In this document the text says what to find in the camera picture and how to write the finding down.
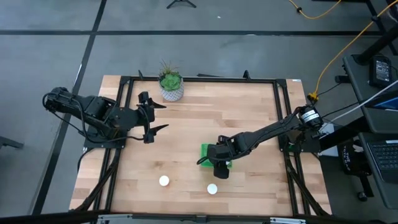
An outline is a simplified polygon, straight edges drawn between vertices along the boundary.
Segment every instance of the green object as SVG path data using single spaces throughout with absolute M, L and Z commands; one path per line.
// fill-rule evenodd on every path
M 209 144 L 202 144 L 201 145 L 201 151 L 200 151 L 200 157 L 205 157 L 207 155 L 207 146 Z M 213 164 L 207 159 L 204 162 L 202 162 L 200 164 L 203 167 L 211 167 L 213 168 Z M 229 162 L 229 164 L 227 165 L 228 168 L 232 168 L 232 161 Z
M 166 91 L 178 90 L 181 84 L 181 76 L 178 72 L 166 74 L 160 84 Z
M 159 80 L 160 85 L 166 91 L 178 90 L 181 85 L 181 75 L 171 66 L 171 62 L 167 65 L 164 61 L 161 63 L 163 68 L 160 69 Z

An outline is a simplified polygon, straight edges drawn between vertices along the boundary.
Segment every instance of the tripod stand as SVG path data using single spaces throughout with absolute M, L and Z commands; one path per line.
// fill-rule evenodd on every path
M 170 7 L 172 7 L 172 5 L 173 5 L 174 3 L 176 3 L 176 2 L 182 2 L 182 1 L 185 1 L 185 2 L 189 3 L 189 4 L 190 4 L 192 7 L 194 7 L 194 8 L 197 7 L 194 3 L 190 2 L 189 0 L 174 0 L 173 2 L 171 2 L 171 3 L 166 7 L 166 9 L 170 9 Z

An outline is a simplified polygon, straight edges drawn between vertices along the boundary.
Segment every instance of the wooden tabletop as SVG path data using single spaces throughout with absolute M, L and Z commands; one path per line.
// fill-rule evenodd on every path
M 119 80 L 120 76 L 104 76 L 99 95 L 115 99 Z M 208 82 L 185 82 L 184 85 L 183 98 L 168 102 L 162 98 L 157 82 L 134 82 L 130 108 L 136 109 L 137 95 L 148 91 L 155 102 L 167 106 L 155 111 L 151 126 L 170 126 L 159 131 L 152 144 L 127 140 L 121 154 L 112 212 L 292 215 L 277 138 L 261 143 L 249 156 L 233 161 L 226 180 L 214 177 L 212 168 L 196 165 L 202 143 L 215 143 L 220 134 L 232 136 L 255 131 L 277 121 L 272 85 Z M 287 86 L 291 107 L 304 105 L 301 81 L 287 80 Z M 142 136 L 143 133 L 141 127 L 132 129 L 129 135 Z M 70 208 L 79 206 L 97 184 L 103 156 L 104 149 L 95 149 L 83 158 Z M 301 158 L 309 191 L 330 213 L 319 161 L 306 153 Z M 170 178 L 166 187 L 159 184 L 162 175 Z M 210 183 L 218 186 L 217 194 L 207 192 Z M 107 189 L 106 186 L 103 191 L 101 208 Z M 296 188 L 302 211 L 299 192 Z

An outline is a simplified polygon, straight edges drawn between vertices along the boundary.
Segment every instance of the gray floor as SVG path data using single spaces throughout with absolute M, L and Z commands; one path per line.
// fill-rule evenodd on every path
M 309 21 L 286 0 L 192 0 L 166 10 L 169 1 L 108 0 L 100 30 L 361 30 L 369 22 L 364 4 L 342 3 L 323 19 Z M 296 0 L 308 15 L 317 15 L 332 2 Z M 380 11 L 384 1 L 374 1 Z M 3 0 L 0 29 L 91 30 L 100 1 Z M 352 37 L 280 37 L 238 35 L 125 35 L 97 36 L 80 88 L 96 95 L 103 75 L 156 75 L 160 61 L 171 61 L 183 76 L 197 73 L 241 77 L 249 70 L 258 78 L 299 78 L 306 93 L 314 90 L 324 66 Z M 48 161 L 60 122 L 44 111 L 41 97 L 56 86 L 71 88 L 78 73 L 88 36 L 0 35 L 0 135 L 25 143 L 21 150 L 0 150 L 0 217 L 30 212 L 39 179 Z M 362 37 L 346 55 L 361 52 L 375 41 Z M 341 58 L 327 71 L 320 91 L 342 75 Z M 340 85 L 318 103 L 325 114 L 356 101 L 352 87 Z M 338 121 L 345 124 L 353 113 Z M 62 147 L 43 212 L 65 212 L 76 179 L 76 163 L 83 138 L 69 129 Z M 355 193 L 359 180 L 345 176 L 335 159 L 322 166 L 333 213 L 361 220 L 398 220 L 377 195 L 366 203 Z

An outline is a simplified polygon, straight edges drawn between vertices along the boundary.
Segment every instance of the potted plant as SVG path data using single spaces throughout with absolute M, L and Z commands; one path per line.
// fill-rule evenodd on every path
M 159 73 L 159 86 L 162 96 L 168 101 L 177 101 L 184 94 L 182 77 L 170 64 L 167 65 L 164 61 L 161 64 L 163 68 Z

